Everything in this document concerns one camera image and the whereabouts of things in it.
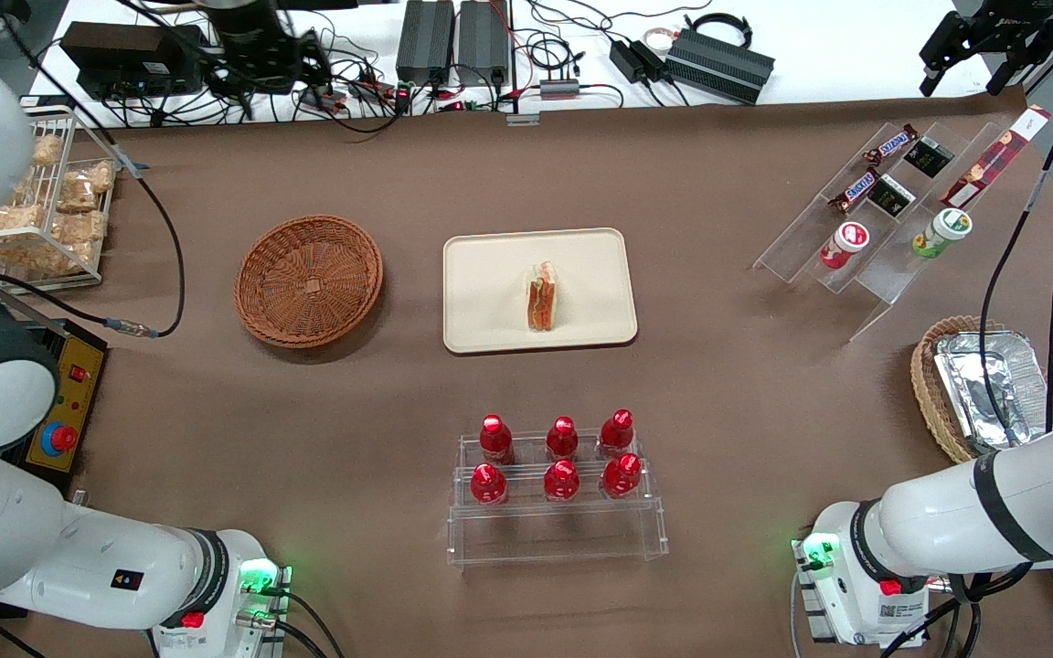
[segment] white table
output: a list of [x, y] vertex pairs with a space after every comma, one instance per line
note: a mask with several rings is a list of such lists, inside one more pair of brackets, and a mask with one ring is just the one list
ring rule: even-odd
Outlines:
[[[687, 4], [681, 0], [593, 1], [607, 13], [635, 11], [653, 14]], [[543, 26], [553, 31], [551, 26], [539, 24], [531, 17], [530, 5], [525, 1], [511, 2], [510, 20], [516, 28]], [[547, 4], [560, 8], [569, 16], [588, 16], [585, 9], [565, 3], [564, 0], [548, 0]], [[766, 83], [758, 104], [915, 99], [919, 97], [918, 86], [925, 76], [925, 64], [918, 56], [920, 46], [928, 40], [941, 17], [952, 8], [952, 0], [898, 0], [893, 3], [880, 0], [836, 0], [835, 3], [818, 3], [815, 0], [727, 0], [726, 3], [713, 3], [704, 9], [678, 11], [665, 17], [620, 17], [614, 21], [612, 29], [630, 38], [640, 38], [652, 26], [680, 29], [684, 25], [683, 14], [687, 13], [691, 17], [698, 17], [704, 13], [723, 11], [747, 17], [753, 28], [752, 49], [776, 59], [773, 76]], [[363, 48], [379, 53], [376, 66], [385, 72], [388, 82], [393, 82], [396, 79], [397, 45], [404, 12], [403, 4], [370, 4], [356, 9], [319, 14], [290, 12], [289, 16], [297, 32], [307, 28], [318, 32], [330, 26], [327, 21], [333, 21], [340, 37], [346, 35]], [[197, 20], [199, 14], [186, 13], [168, 17], [167, 20], [183, 24]], [[110, 0], [72, 0], [56, 35], [66, 32], [72, 21], [148, 24], [145, 18], [138, 17], [124, 5]], [[609, 61], [607, 54], [610, 43], [605, 37], [576, 25], [561, 25], [561, 31], [563, 37], [572, 43], [574, 52], [585, 52], [579, 62], [581, 83], [607, 83], [621, 88], [625, 95], [627, 107], [655, 107], [655, 100], [647, 88], [639, 84], [628, 84]], [[702, 33], [716, 35], [718, 38], [731, 37], [731, 29], [720, 24], [703, 26]], [[330, 34], [324, 33], [324, 37], [326, 45]], [[528, 33], [517, 33], [516, 37], [519, 41], [525, 41]], [[352, 49], [341, 38], [336, 43], [337, 48]], [[121, 125], [113, 114], [97, 101], [90, 100], [79, 84], [75, 83], [79, 69], [57, 45], [47, 51], [43, 66], [61, 80], [76, 97], [76, 101], [104, 121], [105, 125]], [[518, 86], [526, 86], [523, 79], [530, 74], [530, 64], [522, 52], [516, 56], [515, 66]], [[538, 73], [535, 72], [531, 84], [537, 84]], [[986, 63], [981, 58], [973, 58], [950, 69], [937, 87], [936, 96], [977, 94], [984, 92], [989, 80], [990, 71]], [[684, 84], [680, 87], [691, 104], [731, 103]], [[656, 84], [655, 91], [665, 104], [681, 104], [680, 96], [668, 84]], [[49, 80], [40, 75], [32, 93], [57, 94], [58, 91]], [[171, 99], [164, 108], [172, 112], [188, 99], [190, 97]], [[460, 96], [460, 100], [485, 103], [489, 101], [489, 92], [484, 87], [471, 87]], [[619, 97], [607, 88], [585, 91], [571, 100], [540, 100], [535, 92], [523, 96], [519, 112], [532, 114], [543, 109], [617, 107], [618, 103]], [[275, 105], [279, 108], [280, 119], [289, 121], [294, 104], [284, 97], [276, 97]], [[356, 115], [359, 114], [355, 101], [350, 106]], [[256, 96], [253, 107], [255, 121], [274, 121], [267, 96]], [[414, 113], [420, 114], [422, 107], [418, 103]], [[181, 117], [197, 118], [213, 113], [214, 108], [216, 105], [211, 105], [196, 115], [186, 113]], [[233, 109], [232, 120], [236, 121], [238, 117], [239, 111]], [[302, 113], [300, 117], [316, 118]], [[135, 123], [145, 121], [141, 117], [133, 118]]]

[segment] table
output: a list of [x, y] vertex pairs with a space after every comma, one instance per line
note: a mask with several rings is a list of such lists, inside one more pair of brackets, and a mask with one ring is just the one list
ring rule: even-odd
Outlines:
[[[607, 12], [639, 12], [655, 14], [674, 9], [678, 5], [699, 5], [701, 3], [680, 3], [678, 0], [618, 0], [605, 3]], [[549, 5], [561, 8], [569, 16], [589, 16], [576, 4], [564, 0], [552, 0]], [[838, 100], [880, 100], [880, 99], [916, 99], [919, 96], [918, 86], [925, 77], [923, 62], [920, 62], [918, 52], [928, 40], [933, 28], [946, 13], [952, 11], [950, 0], [928, 1], [928, 3], [879, 3], [875, 0], [842, 0], [839, 7], [833, 8], [823, 3], [809, 3], [807, 0], [732, 0], [723, 5], [712, 3], [706, 9], [695, 12], [677, 11], [670, 16], [620, 17], [614, 22], [613, 29], [630, 38], [642, 37], [651, 26], [668, 26], [680, 28], [684, 25], [683, 14], [692, 17], [712, 11], [726, 11], [749, 18], [755, 34], [752, 48], [758, 53], [773, 56], [776, 59], [774, 75], [761, 93], [759, 104], [812, 103], [812, 101]], [[290, 12], [290, 20], [294, 22], [297, 32], [315, 28], [321, 32], [334, 25], [335, 33], [346, 35], [363, 48], [376, 51], [379, 59], [377, 67], [396, 78], [397, 44], [400, 38], [400, 26], [404, 18], [405, 7], [402, 4], [370, 4], [350, 11], [340, 12]], [[540, 24], [531, 16], [530, 5], [525, 0], [511, 1], [510, 21], [516, 28], [539, 28], [548, 26]], [[186, 24], [198, 20], [200, 14], [178, 14], [168, 18], [170, 21]], [[116, 22], [117, 24], [148, 24], [146, 18], [138, 17], [133, 11], [119, 3], [101, 0], [72, 0], [67, 4], [63, 20], [56, 35], [66, 32], [72, 21]], [[719, 38], [732, 38], [729, 28], [723, 25], [706, 25], [702, 33], [716, 35]], [[519, 40], [525, 40], [529, 33], [517, 33]], [[627, 83], [620, 73], [607, 58], [609, 40], [598, 33], [568, 25], [561, 28], [561, 34], [572, 42], [572, 49], [585, 52], [580, 61], [580, 80], [584, 83], [607, 83], [621, 88], [623, 104], [627, 107], [655, 107], [652, 96], [639, 84]], [[345, 42], [337, 41], [339, 46]], [[45, 55], [45, 67], [56, 79], [69, 88], [76, 100], [87, 107], [106, 125], [121, 125], [120, 118], [110, 114], [100, 103], [90, 100], [75, 84], [79, 74], [76, 65], [58, 46], [54, 46]], [[525, 55], [519, 53], [515, 59], [519, 86], [528, 86], [525, 76], [532, 71]], [[536, 72], [534, 83], [539, 74]], [[990, 80], [990, 72], [981, 58], [969, 59], [956, 65], [941, 80], [936, 95], [939, 97], [968, 96], [986, 91]], [[696, 88], [681, 86], [691, 104], [723, 103], [716, 96], [698, 92]], [[33, 94], [57, 93], [56, 87], [38, 76], [35, 80]], [[670, 105], [681, 104], [680, 96], [673, 88], [659, 84], [655, 92], [661, 101]], [[532, 114], [542, 109], [559, 108], [596, 108], [617, 107], [619, 99], [611, 91], [585, 91], [576, 100], [539, 100], [531, 98], [528, 93], [519, 112]], [[477, 100], [489, 103], [489, 92], [485, 88], [472, 88], [461, 97], [461, 100]], [[188, 97], [168, 101], [166, 108], [183, 105]], [[289, 120], [294, 112], [294, 104], [281, 97], [276, 100], [280, 120]], [[269, 105], [269, 97], [259, 95], [253, 103], [255, 121], [274, 121]], [[420, 112], [418, 104], [415, 112]], [[188, 112], [183, 118], [201, 118], [214, 112], [214, 107], [204, 112]], [[240, 112], [233, 113], [233, 120], [239, 118]], [[318, 117], [302, 113], [298, 118], [316, 120]], [[146, 123], [134, 116], [137, 123]]]
[[[439, 115], [364, 142], [324, 123], [126, 131], [176, 218], [188, 299], [171, 337], [107, 335], [82, 486], [122, 516], [251, 532], [295, 565], [295, 591], [352, 658], [787, 657], [789, 540], [832, 502], [950, 465], [912, 397], [912, 345], [939, 318], [978, 312], [1041, 161], [1020, 155], [974, 213], [973, 236], [855, 343], [873, 300], [793, 291], [750, 266], [883, 121], [972, 135], [1024, 103], [556, 113], [538, 128]], [[372, 234], [384, 292], [341, 342], [271, 350], [239, 326], [235, 274], [262, 233], [309, 213]], [[66, 299], [163, 326], [173, 255], [133, 180], [118, 183], [111, 225], [103, 284]], [[448, 353], [448, 239], [597, 225], [627, 239], [640, 325], [631, 344]], [[1053, 186], [1022, 240], [994, 319], [1041, 355]], [[660, 476], [667, 557], [464, 574], [446, 564], [459, 434], [491, 412], [526, 431], [560, 413], [592, 424], [620, 406], [635, 413]], [[974, 658], [1053, 657], [1053, 575], [988, 599], [986, 615]], [[5, 625], [52, 657], [147, 657], [131, 632], [38, 616]], [[875, 655], [802, 644], [807, 657]]]

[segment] emergency stop button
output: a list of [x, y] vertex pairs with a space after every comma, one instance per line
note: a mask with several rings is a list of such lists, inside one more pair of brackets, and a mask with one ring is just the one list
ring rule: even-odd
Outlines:
[[59, 457], [74, 448], [79, 441], [80, 435], [75, 427], [64, 425], [63, 422], [47, 422], [38, 444], [47, 457]]

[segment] brown table surface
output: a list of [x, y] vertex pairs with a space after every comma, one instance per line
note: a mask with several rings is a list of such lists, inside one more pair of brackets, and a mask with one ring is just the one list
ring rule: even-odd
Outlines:
[[[351, 658], [787, 657], [790, 538], [824, 505], [949, 466], [912, 397], [912, 345], [941, 317], [978, 312], [1041, 159], [1019, 157], [979, 204], [974, 235], [855, 343], [866, 295], [793, 292], [750, 266], [882, 121], [973, 136], [1024, 101], [556, 113], [538, 128], [442, 115], [356, 144], [330, 123], [122, 133], [177, 222], [188, 300], [172, 337], [107, 335], [84, 444], [92, 504], [247, 530], [295, 565], [295, 591]], [[234, 275], [262, 233], [310, 213], [375, 237], [384, 294], [339, 344], [279, 354], [239, 325]], [[627, 238], [635, 341], [448, 353], [444, 241], [597, 225]], [[1040, 355], [1052, 262], [1049, 186], [994, 303]], [[133, 180], [118, 188], [101, 267], [103, 284], [66, 299], [167, 323], [172, 251]], [[560, 413], [596, 424], [621, 406], [660, 479], [668, 557], [464, 575], [446, 564], [460, 433], [490, 412], [526, 430]], [[977, 658], [1053, 657], [1053, 575], [988, 600], [986, 620]], [[52, 658], [147, 654], [136, 633], [41, 616], [5, 625]], [[807, 657], [875, 654], [814, 645], [806, 621], [800, 632]], [[935, 654], [942, 633], [907, 655]], [[0, 655], [14, 649], [0, 640]]]

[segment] metal basket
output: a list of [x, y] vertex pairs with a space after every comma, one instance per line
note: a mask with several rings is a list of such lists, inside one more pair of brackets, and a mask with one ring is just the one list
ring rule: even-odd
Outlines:
[[234, 304], [260, 341], [314, 348], [363, 321], [383, 278], [380, 250], [363, 228], [339, 217], [307, 216], [277, 225], [251, 246]]
[[[960, 427], [957, 426], [957, 417], [946, 398], [940, 375], [937, 374], [937, 364], [932, 361], [932, 346], [941, 336], [977, 332], [979, 322], [979, 317], [968, 315], [947, 317], [933, 324], [912, 351], [912, 392], [916, 393], [920, 415], [925, 416], [925, 424], [936, 439], [937, 445], [956, 463], [969, 461], [978, 455], [974, 453], [969, 441], [966, 441], [965, 434], [961, 434]], [[1006, 326], [997, 322], [987, 321], [987, 333], [1000, 332], [1005, 328]]]

